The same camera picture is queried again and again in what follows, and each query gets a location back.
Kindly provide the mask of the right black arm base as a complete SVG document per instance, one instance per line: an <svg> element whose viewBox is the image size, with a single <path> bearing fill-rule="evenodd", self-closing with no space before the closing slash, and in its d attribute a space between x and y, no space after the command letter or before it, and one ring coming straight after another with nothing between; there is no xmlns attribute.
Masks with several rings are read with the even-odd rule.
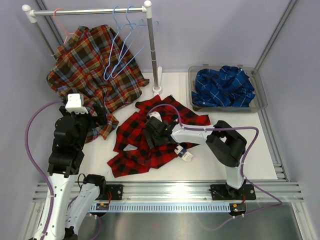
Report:
<svg viewBox="0 0 320 240"><path fill-rule="evenodd" d="M239 189L225 184L212 184L208 189L214 201L242 201L256 200L256 193L253 185L244 183Z"/></svg>

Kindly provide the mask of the blue plaid shirt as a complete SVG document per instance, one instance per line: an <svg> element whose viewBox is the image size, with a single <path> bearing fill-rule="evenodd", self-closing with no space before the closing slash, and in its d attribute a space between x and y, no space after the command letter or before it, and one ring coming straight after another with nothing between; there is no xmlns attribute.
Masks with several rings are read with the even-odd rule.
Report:
<svg viewBox="0 0 320 240"><path fill-rule="evenodd" d="M195 76L191 102L198 107L248 108L255 88L242 68L224 65L219 70L201 69Z"/></svg>

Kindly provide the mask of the brown plaid shirt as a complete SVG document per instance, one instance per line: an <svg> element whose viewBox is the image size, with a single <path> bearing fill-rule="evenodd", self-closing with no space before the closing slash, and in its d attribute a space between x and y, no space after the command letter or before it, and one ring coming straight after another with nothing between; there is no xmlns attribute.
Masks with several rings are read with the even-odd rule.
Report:
<svg viewBox="0 0 320 240"><path fill-rule="evenodd" d="M79 26L56 50L56 62L46 77L61 98L81 93L84 106L96 115L94 105L105 108L107 124L88 132L86 143L107 136L119 124L113 113L131 104L149 84L123 40L108 25Z"/></svg>

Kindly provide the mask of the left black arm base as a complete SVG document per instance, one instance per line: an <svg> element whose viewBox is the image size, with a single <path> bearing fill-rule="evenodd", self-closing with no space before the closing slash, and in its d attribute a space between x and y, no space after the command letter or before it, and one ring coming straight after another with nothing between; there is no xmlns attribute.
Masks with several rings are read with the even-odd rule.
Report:
<svg viewBox="0 0 320 240"><path fill-rule="evenodd" d="M122 184L105 184L100 188L100 193L97 197L99 201L121 201L123 199Z"/></svg>

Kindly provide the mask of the pink wire hanger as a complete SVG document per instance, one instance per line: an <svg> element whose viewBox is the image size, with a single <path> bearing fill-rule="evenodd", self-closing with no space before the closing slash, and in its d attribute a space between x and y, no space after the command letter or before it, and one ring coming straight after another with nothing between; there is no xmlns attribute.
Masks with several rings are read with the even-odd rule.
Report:
<svg viewBox="0 0 320 240"><path fill-rule="evenodd" d="M64 34L65 34L65 38L64 38L64 41L63 41L63 44L65 44L65 43L68 41L68 38L74 34L74 32L68 32L68 31L65 29L65 27L61 24L61 22L57 19L57 12L58 12L58 11L62 11L62 10L63 10L62 8L56 8L56 9L53 11L53 19L54 19L54 21L58 24L58 26L62 29L62 31L63 31Z"/></svg>

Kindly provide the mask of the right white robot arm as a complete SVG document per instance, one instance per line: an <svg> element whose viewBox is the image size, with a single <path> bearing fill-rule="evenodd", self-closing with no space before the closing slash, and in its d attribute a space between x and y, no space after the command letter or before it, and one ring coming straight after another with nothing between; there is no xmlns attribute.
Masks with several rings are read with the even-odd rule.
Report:
<svg viewBox="0 0 320 240"><path fill-rule="evenodd" d="M196 126L178 121L169 124L151 116L142 132L151 149L168 144L206 144L226 171L224 187L211 192L225 199L243 198L246 181L241 173L241 158L245 154L247 140L225 121L219 120L213 127Z"/></svg>

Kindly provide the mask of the red black checked shirt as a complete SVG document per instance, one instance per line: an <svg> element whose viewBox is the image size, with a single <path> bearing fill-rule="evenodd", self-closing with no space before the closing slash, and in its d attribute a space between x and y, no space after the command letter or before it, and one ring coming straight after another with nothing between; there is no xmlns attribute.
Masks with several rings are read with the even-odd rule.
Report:
<svg viewBox="0 0 320 240"><path fill-rule="evenodd" d="M156 107L161 119L168 124L178 119L179 112L183 124L209 126L208 115L198 115L169 95L164 99L155 96L149 100L135 103L138 111L134 112L116 130L116 141L113 151L117 153L107 164L115 178L147 173L151 168L158 169L169 163L178 155L177 144L164 139L164 144L156 145L156 141L147 133L146 122L148 112Z"/></svg>

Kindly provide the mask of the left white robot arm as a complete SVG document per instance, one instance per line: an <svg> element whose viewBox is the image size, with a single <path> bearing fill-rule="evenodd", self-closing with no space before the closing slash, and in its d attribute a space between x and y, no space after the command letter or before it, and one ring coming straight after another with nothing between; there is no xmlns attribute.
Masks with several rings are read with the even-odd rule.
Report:
<svg viewBox="0 0 320 240"><path fill-rule="evenodd" d="M78 196L70 202L72 188L84 158L88 131L105 122L102 115L91 116L83 106L60 107L62 117L55 123L52 153L48 160L48 193L33 239L76 240L92 203L108 192L102 175L88 174Z"/></svg>

